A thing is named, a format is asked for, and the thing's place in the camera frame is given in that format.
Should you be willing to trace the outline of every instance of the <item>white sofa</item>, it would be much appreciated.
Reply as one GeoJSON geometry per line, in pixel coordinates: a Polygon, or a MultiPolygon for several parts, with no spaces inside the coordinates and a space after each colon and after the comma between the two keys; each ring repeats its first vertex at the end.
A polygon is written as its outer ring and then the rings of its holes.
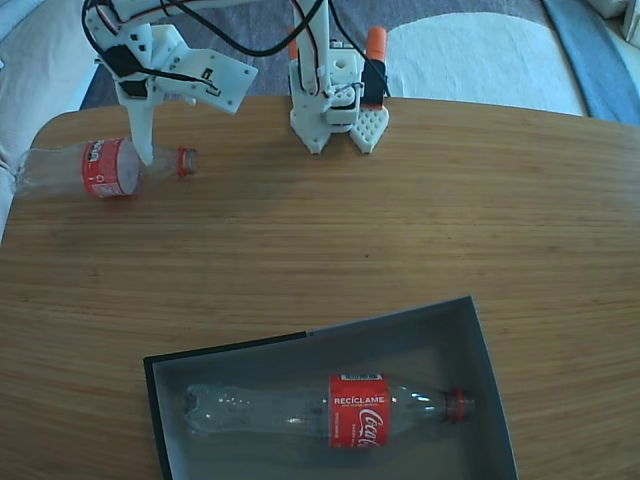
{"type": "MultiPolygon", "coordinates": [[[[9,166],[49,120],[82,103],[96,67],[81,6],[82,0],[0,0],[0,160],[9,166]]],[[[10,183],[0,168],[0,240],[10,183]]]]}

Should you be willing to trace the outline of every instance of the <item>orange component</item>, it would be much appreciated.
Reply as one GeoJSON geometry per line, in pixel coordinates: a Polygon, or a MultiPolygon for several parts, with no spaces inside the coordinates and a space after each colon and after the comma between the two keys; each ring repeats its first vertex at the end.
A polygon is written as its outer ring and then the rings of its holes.
{"type": "Polygon", "coordinates": [[[296,58],[298,58],[298,42],[294,38],[291,40],[291,43],[289,43],[289,60],[294,60],[296,58]]]}
{"type": "Polygon", "coordinates": [[[382,27],[372,27],[367,35],[367,57],[384,63],[387,57],[387,31],[382,27]]]}

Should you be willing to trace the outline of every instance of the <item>coca-cola bottle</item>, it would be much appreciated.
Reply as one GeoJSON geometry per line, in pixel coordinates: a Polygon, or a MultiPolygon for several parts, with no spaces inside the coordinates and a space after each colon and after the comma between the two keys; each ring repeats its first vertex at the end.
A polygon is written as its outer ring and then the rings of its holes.
{"type": "Polygon", "coordinates": [[[194,433],[274,433],[325,439],[331,447],[378,447],[428,423],[474,410],[459,389],[412,387],[384,375],[331,375],[282,390],[190,385],[185,417],[194,433]]]}
{"type": "Polygon", "coordinates": [[[59,149],[32,148],[16,162],[17,197],[114,197],[139,193],[168,177],[195,173],[197,152],[154,147],[144,165],[129,138],[78,143],[59,149]]]}

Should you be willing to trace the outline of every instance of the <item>black cable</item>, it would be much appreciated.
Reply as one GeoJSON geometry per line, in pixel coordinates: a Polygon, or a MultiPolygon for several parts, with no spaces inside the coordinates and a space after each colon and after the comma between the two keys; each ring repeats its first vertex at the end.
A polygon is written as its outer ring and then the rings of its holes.
{"type": "Polygon", "coordinates": [[[389,93],[389,87],[387,85],[387,79],[384,78],[384,75],[382,75],[380,70],[378,70],[378,68],[373,64],[373,62],[369,59],[369,57],[367,57],[365,55],[365,53],[362,51],[362,49],[360,47],[358,47],[358,45],[356,45],[356,43],[351,39],[349,34],[347,32],[345,32],[344,27],[342,26],[342,24],[340,23],[340,19],[338,18],[338,13],[336,12],[336,7],[333,5],[333,0],[327,0],[327,1],[329,2],[329,10],[331,10],[331,15],[333,15],[333,19],[336,22],[336,27],[338,27],[338,30],[340,30],[340,33],[342,33],[342,36],[344,36],[345,40],[347,42],[349,42],[353,46],[353,48],[360,54],[360,56],[364,59],[364,61],[367,62],[367,64],[371,67],[371,69],[380,78],[380,80],[382,80],[382,84],[384,85],[384,91],[387,94],[387,96],[390,97],[391,93],[389,93]]]}
{"type": "Polygon", "coordinates": [[[167,12],[167,7],[164,5],[165,0],[160,0],[160,5],[162,5],[162,11],[164,12],[167,18],[173,17],[169,12],[167,12]]]}
{"type": "MultiPolygon", "coordinates": [[[[304,18],[304,10],[302,10],[302,7],[300,6],[300,4],[298,3],[298,0],[291,0],[291,2],[293,3],[293,6],[295,7],[296,11],[298,12],[298,16],[300,18],[304,18]]],[[[320,94],[320,79],[318,78],[318,68],[320,68],[320,64],[318,63],[318,44],[316,43],[316,39],[313,36],[313,32],[311,31],[311,28],[307,25],[307,35],[309,36],[309,41],[311,42],[311,48],[313,48],[313,66],[314,66],[314,72],[313,75],[315,77],[316,80],[316,92],[315,95],[319,95],[320,94]]]]}
{"type": "Polygon", "coordinates": [[[240,45],[238,42],[236,42],[233,38],[231,38],[229,35],[227,35],[222,30],[220,30],[218,27],[216,27],[209,20],[207,20],[206,18],[204,18],[202,15],[198,14],[197,12],[191,10],[189,7],[186,7],[180,1],[178,1],[178,0],[166,0],[166,1],[168,3],[170,3],[171,5],[173,5],[174,7],[179,8],[180,10],[182,10],[183,13],[189,15],[191,18],[196,20],[198,23],[200,23],[200,24],[204,25],[205,27],[207,27],[209,30],[211,30],[213,33],[218,35],[222,40],[224,40],[226,43],[231,45],[234,49],[236,49],[240,53],[244,53],[245,55],[249,55],[250,57],[269,57],[271,55],[275,55],[280,50],[283,50],[283,49],[287,48],[287,46],[293,40],[295,40],[295,38],[298,35],[300,35],[300,33],[305,28],[307,28],[309,23],[311,23],[311,20],[313,20],[313,17],[316,14],[316,12],[322,6],[322,2],[324,2],[325,0],[316,0],[316,2],[311,7],[311,10],[309,10],[309,13],[307,13],[307,15],[302,19],[302,21],[298,24],[298,26],[291,33],[289,35],[287,35],[284,38],[284,40],[282,40],[281,42],[279,42],[278,44],[274,45],[271,48],[267,48],[266,50],[254,50],[252,48],[245,47],[244,45],[240,45]]]}
{"type": "MultiPolygon", "coordinates": [[[[93,6],[97,6],[96,0],[84,0],[84,3],[82,4],[82,30],[84,32],[84,35],[87,37],[87,41],[89,42],[89,44],[98,53],[98,55],[100,55],[100,57],[104,61],[106,61],[105,51],[102,49],[100,45],[98,45],[98,42],[96,42],[95,38],[93,38],[93,35],[91,35],[91,32],[89,31],[89,27],[87,27],[86,17],[87,17],[87,14],[89,13],[89,8],[93,6]]],[[[204,80],[202,78],[190,77],[188,75],[182,75],[180,73],[162,72],[160,70],[153,70],[150,68],[144,68],[142,66],[132,65],[127,62],[118,62],[118,60],[114,61],[113,59],[111,60],[111,63],[115,63],[116,65],[119,63],[120,66],[126,67],[129,70],[131,69],[135,70],[136,73],[145,73],[147,75],[169,78],[171,80],[178,80],[180,82],[199,82],[199,83],[204,83],[209,87],[213,86],[215,88],[212,82],[208,80],[204,80]]]]}

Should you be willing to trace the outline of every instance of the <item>coca-cola logo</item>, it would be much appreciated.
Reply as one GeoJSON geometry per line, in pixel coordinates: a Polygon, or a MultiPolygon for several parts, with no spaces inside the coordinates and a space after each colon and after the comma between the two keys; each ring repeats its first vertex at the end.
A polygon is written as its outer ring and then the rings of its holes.
{"type": "Polygon", "coordinates": [[[358,432],[358,447],[379,447],[378,427],[384,425],[384,420],[378,412],[368,408],[360,410],[360,431],[358,432]]]}
{"type": "Polygon", "coordinates": [[[91,145],[91,150],[89,150],[89,156],[87,158],[87,161],[89,163],[97,162],[98,160],[100,160],[100,151],[102,150],[103,145],[104,145],[104,140],[99,140],[97,142],[94,142],[93,145],[91,145]]]}

